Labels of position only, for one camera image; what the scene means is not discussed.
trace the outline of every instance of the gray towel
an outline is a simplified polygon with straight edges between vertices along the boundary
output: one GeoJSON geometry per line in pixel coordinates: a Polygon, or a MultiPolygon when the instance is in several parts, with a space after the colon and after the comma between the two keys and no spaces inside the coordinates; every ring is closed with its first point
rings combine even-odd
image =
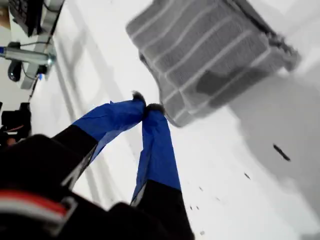
{"type": "Polygon", "coordinates": [[[154,0],[128,24],[172,124],[204,117],[297,63],[294,50],[256,23],[232,0],[154,0]]]}

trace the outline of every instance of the desk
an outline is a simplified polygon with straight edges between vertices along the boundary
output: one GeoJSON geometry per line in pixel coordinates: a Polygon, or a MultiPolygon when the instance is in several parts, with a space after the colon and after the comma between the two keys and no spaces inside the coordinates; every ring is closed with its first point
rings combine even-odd
{"type": "MultiPolygon", "coordinates": [[[[50,9],[58,10],[63,4],[64,0],[45,0],[50,9]]],[[[14,17],[10,13],[11,25],[11,40],[13,42],[21,42],[21,44],[29,44],[35,42],[48,42],[51,38],[51,31],[57,19],[57,13],[48,11],[44,6],[42,7],[41,27],[43,33],[28,37],[22,28],[14,22],[14,17]]],[[[35,44],[24,46],[23,49],[44,53],[47,46],[45,44],[35,44]]],[[[24,63],[24,69],[29,77],[36,77],[39,66],[37,64],[24,63]]],[[[21,80],[17,83],[21,89],[30,89],[33,85],[34,79],[25,76],[24,72],[21,73],[21,80]]]]}
{"type": "MultiPolygon", "coordinates": [[[[159,100],[156,82],[125,31],[151,1],[66,1],[54,34],[57,63],[31,100],[33,133],[54,136],[98,105],[130,99],[133,90],[147,103],[159,100]]],[[[301,24],[288,35],[303,56],[300,68],[269,77],[185,128],[170,126],[197,239],[301,240],[320,232],[320,21],[307,19],[320,8],[292,0],[290,9],[282,5],[280,11],[276,2],[255,0],[254,6],[272,27],[281,23],[283,33],[301,24]]],[[[129,202],[141,141],[141,125],[121,134],[74,190],[105,209],[129,202]]]]}

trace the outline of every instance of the keyboard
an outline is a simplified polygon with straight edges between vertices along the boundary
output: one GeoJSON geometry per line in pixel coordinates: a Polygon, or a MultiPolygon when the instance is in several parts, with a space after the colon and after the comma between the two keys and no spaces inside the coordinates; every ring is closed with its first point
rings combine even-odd
{"type": "Polygon", "coordinates": [[[9,10],[14,21],[28,37],[41,29],[41,15],[44,0],[9,0],[9,10]]]}

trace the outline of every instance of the gray cloth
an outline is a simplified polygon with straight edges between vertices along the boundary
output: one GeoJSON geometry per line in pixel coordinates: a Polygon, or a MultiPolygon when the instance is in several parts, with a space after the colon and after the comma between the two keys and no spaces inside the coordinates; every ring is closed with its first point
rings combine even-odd
{"type": "Polygon", "coordinates": [[[126,30],[178,127],[299,59],[232,0],[154,0],[126,30]]]}

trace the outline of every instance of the white surface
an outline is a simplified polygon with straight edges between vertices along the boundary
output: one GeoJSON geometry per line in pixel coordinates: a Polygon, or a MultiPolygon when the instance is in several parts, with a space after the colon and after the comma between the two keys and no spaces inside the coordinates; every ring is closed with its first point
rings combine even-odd
{"type": "MultiPolygon", "coordinates": [[[[151,0],[93,2],[67,0],[63,7],[54,37],[58,62],[31,102],[35,134],[53,136],[100,104],[130,99],[132,90],[148,103],[159,99],[125,32],[151,0]]],[[[320,2],[251,3],[289,35],[303,62],[295,73],[264,80],[205,119],[171,127],[186,210],[198,239],[320,239],[320,2]]],[[[140,125],[116,138],[75,191],[106,209],[129,202],[141,140],[140,125]]]]}

